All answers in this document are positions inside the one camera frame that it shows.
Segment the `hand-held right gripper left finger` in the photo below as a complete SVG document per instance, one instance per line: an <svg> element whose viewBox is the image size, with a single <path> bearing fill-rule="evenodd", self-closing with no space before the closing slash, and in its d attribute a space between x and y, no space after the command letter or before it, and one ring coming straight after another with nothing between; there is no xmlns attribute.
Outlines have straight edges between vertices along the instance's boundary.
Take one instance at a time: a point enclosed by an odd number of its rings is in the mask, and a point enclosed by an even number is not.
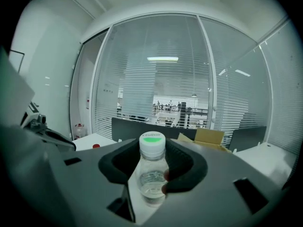
<svg viewBox="0 0 303 227"><path fill-rule="evenodd" d="M72 227L136 227L128 180L139 159L136 139L84 151L49 152Z"/></svg>

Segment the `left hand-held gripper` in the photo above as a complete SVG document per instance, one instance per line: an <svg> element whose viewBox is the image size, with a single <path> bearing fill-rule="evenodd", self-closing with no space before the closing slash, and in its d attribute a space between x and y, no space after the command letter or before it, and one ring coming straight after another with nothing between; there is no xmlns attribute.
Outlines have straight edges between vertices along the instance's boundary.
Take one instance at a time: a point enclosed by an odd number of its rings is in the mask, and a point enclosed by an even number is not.
<svg viewBox="0 0 303 227"><path fill-rule="evenodd" d="M20 123L21 128L28 129L33 133L44 135L47 143L55 145L58 150L76 150L76 145L62 134L48 129L46 116L40 114L38 106L30 102Z"/></svg>

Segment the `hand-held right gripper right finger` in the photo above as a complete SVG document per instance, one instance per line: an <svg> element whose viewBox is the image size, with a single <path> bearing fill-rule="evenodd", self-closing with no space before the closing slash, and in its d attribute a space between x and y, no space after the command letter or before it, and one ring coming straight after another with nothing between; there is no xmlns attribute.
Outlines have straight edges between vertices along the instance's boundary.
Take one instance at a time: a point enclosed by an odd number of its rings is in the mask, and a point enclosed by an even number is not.
<svg viewBox="0 0 303 227"><path fill-rule="evenodd" d="M254 227L277 218L288 190L237 155L177 140L166 152L167 195L141 227Z"/></svg>

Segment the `white-green capped clear bottle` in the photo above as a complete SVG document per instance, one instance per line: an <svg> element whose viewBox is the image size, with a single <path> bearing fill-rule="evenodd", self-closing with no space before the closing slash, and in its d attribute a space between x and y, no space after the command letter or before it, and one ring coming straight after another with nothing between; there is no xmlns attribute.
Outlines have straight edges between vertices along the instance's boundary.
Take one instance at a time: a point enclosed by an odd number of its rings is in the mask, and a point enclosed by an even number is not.
<svg viewBox="0 0 303 227"><path fill-rule="evenodd" d="M169 166L165 159L166 138L157 131L148 131L139 137L140 160L136 181L143 200L151 207L165 200L162 187L167 183L164 175Z"/></svg>

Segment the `brown cardboard box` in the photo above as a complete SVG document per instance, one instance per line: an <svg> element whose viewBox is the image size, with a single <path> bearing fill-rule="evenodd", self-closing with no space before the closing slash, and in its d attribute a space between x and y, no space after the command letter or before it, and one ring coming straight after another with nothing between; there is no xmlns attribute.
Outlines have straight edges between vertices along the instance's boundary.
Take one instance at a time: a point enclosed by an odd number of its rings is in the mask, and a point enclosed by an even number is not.
<svg viewBox="0 0 303 227"><path fill-rule="evenodd" d="M232 153L229 149L221 145L224 137L223 131L215 131L206 128L199 128L196 131L194 140L191 140L184 134L180 133L177 140L182 142L195 143L200 146L212 148L219 151Z"/></svg>

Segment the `white table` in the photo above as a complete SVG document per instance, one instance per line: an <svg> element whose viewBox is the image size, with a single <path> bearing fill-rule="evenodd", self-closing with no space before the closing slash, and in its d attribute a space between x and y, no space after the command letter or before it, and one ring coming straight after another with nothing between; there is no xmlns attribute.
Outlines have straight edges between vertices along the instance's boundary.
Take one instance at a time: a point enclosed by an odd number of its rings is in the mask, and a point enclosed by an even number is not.
<svg viewBox="0 0 303 227"><path fill-rule="evenodd" d="M207 176L188 192L169 194L158 207L143 200L134 170L128 183L139 227L252 227L277 203L295 163L294 154L266 143L236 153L193 147L207 159ZM242 178L268 200L255 214L235 187Z"/></svg>

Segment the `long dark desk partition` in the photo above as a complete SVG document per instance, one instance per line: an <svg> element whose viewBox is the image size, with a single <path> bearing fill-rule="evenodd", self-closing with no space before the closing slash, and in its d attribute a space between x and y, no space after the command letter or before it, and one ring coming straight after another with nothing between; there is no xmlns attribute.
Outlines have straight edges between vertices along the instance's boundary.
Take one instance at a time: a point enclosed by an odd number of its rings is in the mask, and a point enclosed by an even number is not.
<svg viewBox="0 0 303 227"><path fill-rule="evenodd" d="M135 122L124 120L120 118L112 118L112 140L138 139L143 133L149 131L157 131L162 133L166 138L177 139L179 134L182 133L191 140L195 139L195 129L182 129L147 124L143 122Z"/></svg>

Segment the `short dark desk partition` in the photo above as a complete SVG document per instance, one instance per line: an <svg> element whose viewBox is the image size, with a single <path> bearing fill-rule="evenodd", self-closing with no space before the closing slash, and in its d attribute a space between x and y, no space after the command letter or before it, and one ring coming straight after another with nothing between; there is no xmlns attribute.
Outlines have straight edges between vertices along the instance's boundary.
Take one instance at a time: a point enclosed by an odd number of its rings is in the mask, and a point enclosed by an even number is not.
<svg viewBox="0 0 303 227"><path fill-rule="evenodd" d="M266 126L234 130L229 150L238 152L257 146L263 142L266 130Z"/></svg>

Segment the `white horizontal blinds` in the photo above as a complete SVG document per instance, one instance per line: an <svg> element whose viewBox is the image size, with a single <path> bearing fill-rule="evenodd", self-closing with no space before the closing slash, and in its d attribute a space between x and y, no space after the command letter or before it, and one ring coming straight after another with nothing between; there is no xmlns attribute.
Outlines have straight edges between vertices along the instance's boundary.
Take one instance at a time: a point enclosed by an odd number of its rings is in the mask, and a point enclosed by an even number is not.
<svg viewBox="0 0 303 227"><path fill-rule="evenodd" d="M92 132L112 138L112 118L209 128L211 85L208 48L197 16L154 14L114 24L98 56Z"/></svg>
<svg viewBox="0 0 303 227"><path fill-rule="evenodd" d="M293 154L303 142L303 44L291 21L260 44L210 19L201 19L214 58L214 127L230 146L239 128L265 126L264 140Z"/></svg>

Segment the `long ceiling light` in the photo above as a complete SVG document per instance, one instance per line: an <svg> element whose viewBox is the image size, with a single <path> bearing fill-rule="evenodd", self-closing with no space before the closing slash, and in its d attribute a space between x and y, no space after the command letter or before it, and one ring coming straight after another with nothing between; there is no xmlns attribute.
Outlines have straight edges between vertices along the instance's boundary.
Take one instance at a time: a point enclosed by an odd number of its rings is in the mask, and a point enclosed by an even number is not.
<svg viewBox="0 0 303 227"><path fill-rule="evenodd" d="M147 60L155 62L177 62L178 57L147 57Z"/></svg>

